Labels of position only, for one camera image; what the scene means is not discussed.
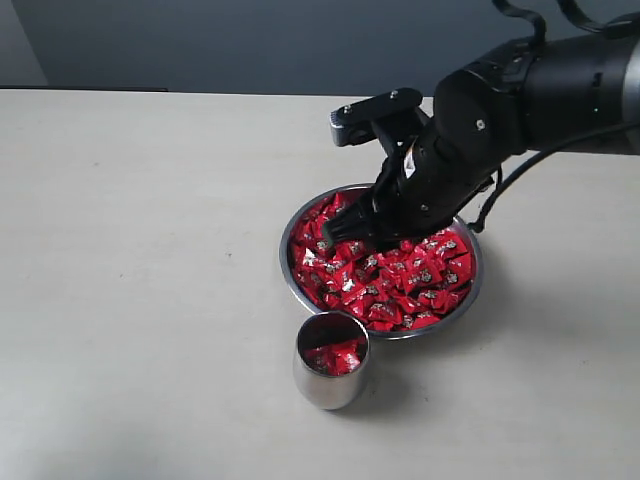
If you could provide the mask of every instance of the stainless steel bowl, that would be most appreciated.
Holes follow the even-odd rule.
[[[340,187],[328,192],[325,192],[317,197],[313,198],[309,202],[300,208],[293,216],[293,218],[289,221],[286,228],[284,229],[284,233],[282,234],[282,240],[280,241],[280,267],[282,268],[282,274],[284,275],[285,281],[287,285],[293,292],[294,296],[298,299],[302,305],[304,305],[307,310],[311,313],[320,313],[322,309],[317,307],[304,292],[298,287],[296,284],[293,275],[291,273],[291,256],[289,254],[289,241],[291,239],[291,232],[293,231],[296,224],[300,221],[302,216],[314,205],[316,205],[321,200],[325,199],[328,196],[331,196],[337,192],[343,192],[347,200],[355,200],[362,192],[370,187],[369,183],[361,183],[356,185],[347,185],[346,187]],[[455,319],[460,318],[468,309],[471,307],[471,304],[478,297],[478,293],[480,293],[480,285],[482,284],[482,277],[484,275],[484,264],[482,261],[482,252],[480,251],[480,245],[478,244],[478,240],[474,236],[473,232],[469,230],[469,227],[464,223],[464,221],[455,217],[453,221],[453,225],[450,227],[453,231],[455,231],[462,241],[465,243],[467,249],[473,254],[475,259],[475,272],[473,275],[473,280],[471,281],[471,290],[462,301],[458,308],[454,311],[446,315],[442,318],[438,323],[434,325],[430,325],[428,327],[419,328],[416,330],[407,330],[404,332],[376,332],[373,330],[367,330],[371,337],[376,338],[384,338],[387,340],[400,340],[404,338],[412,338],[418,337],[420,335],[424,335],[426,333],[432,333],[449,323],[453,322]]]

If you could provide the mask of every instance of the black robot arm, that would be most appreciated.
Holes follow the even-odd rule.
[[[502,13],[528,20],[534,35],[443,79],[432,118],[411,89],[332,114],[337,145],[377,138],[387,159],[361,199],[326,223],[327,240],[391,248],[430,235],[491,185],[505,160],[529,149],[640,153],[640,128],[631,128],[640,122],[640,16],[600,25],[573,0],[558,3],[572,23],[594,33],[547,42],[542,17],[494,0]]]

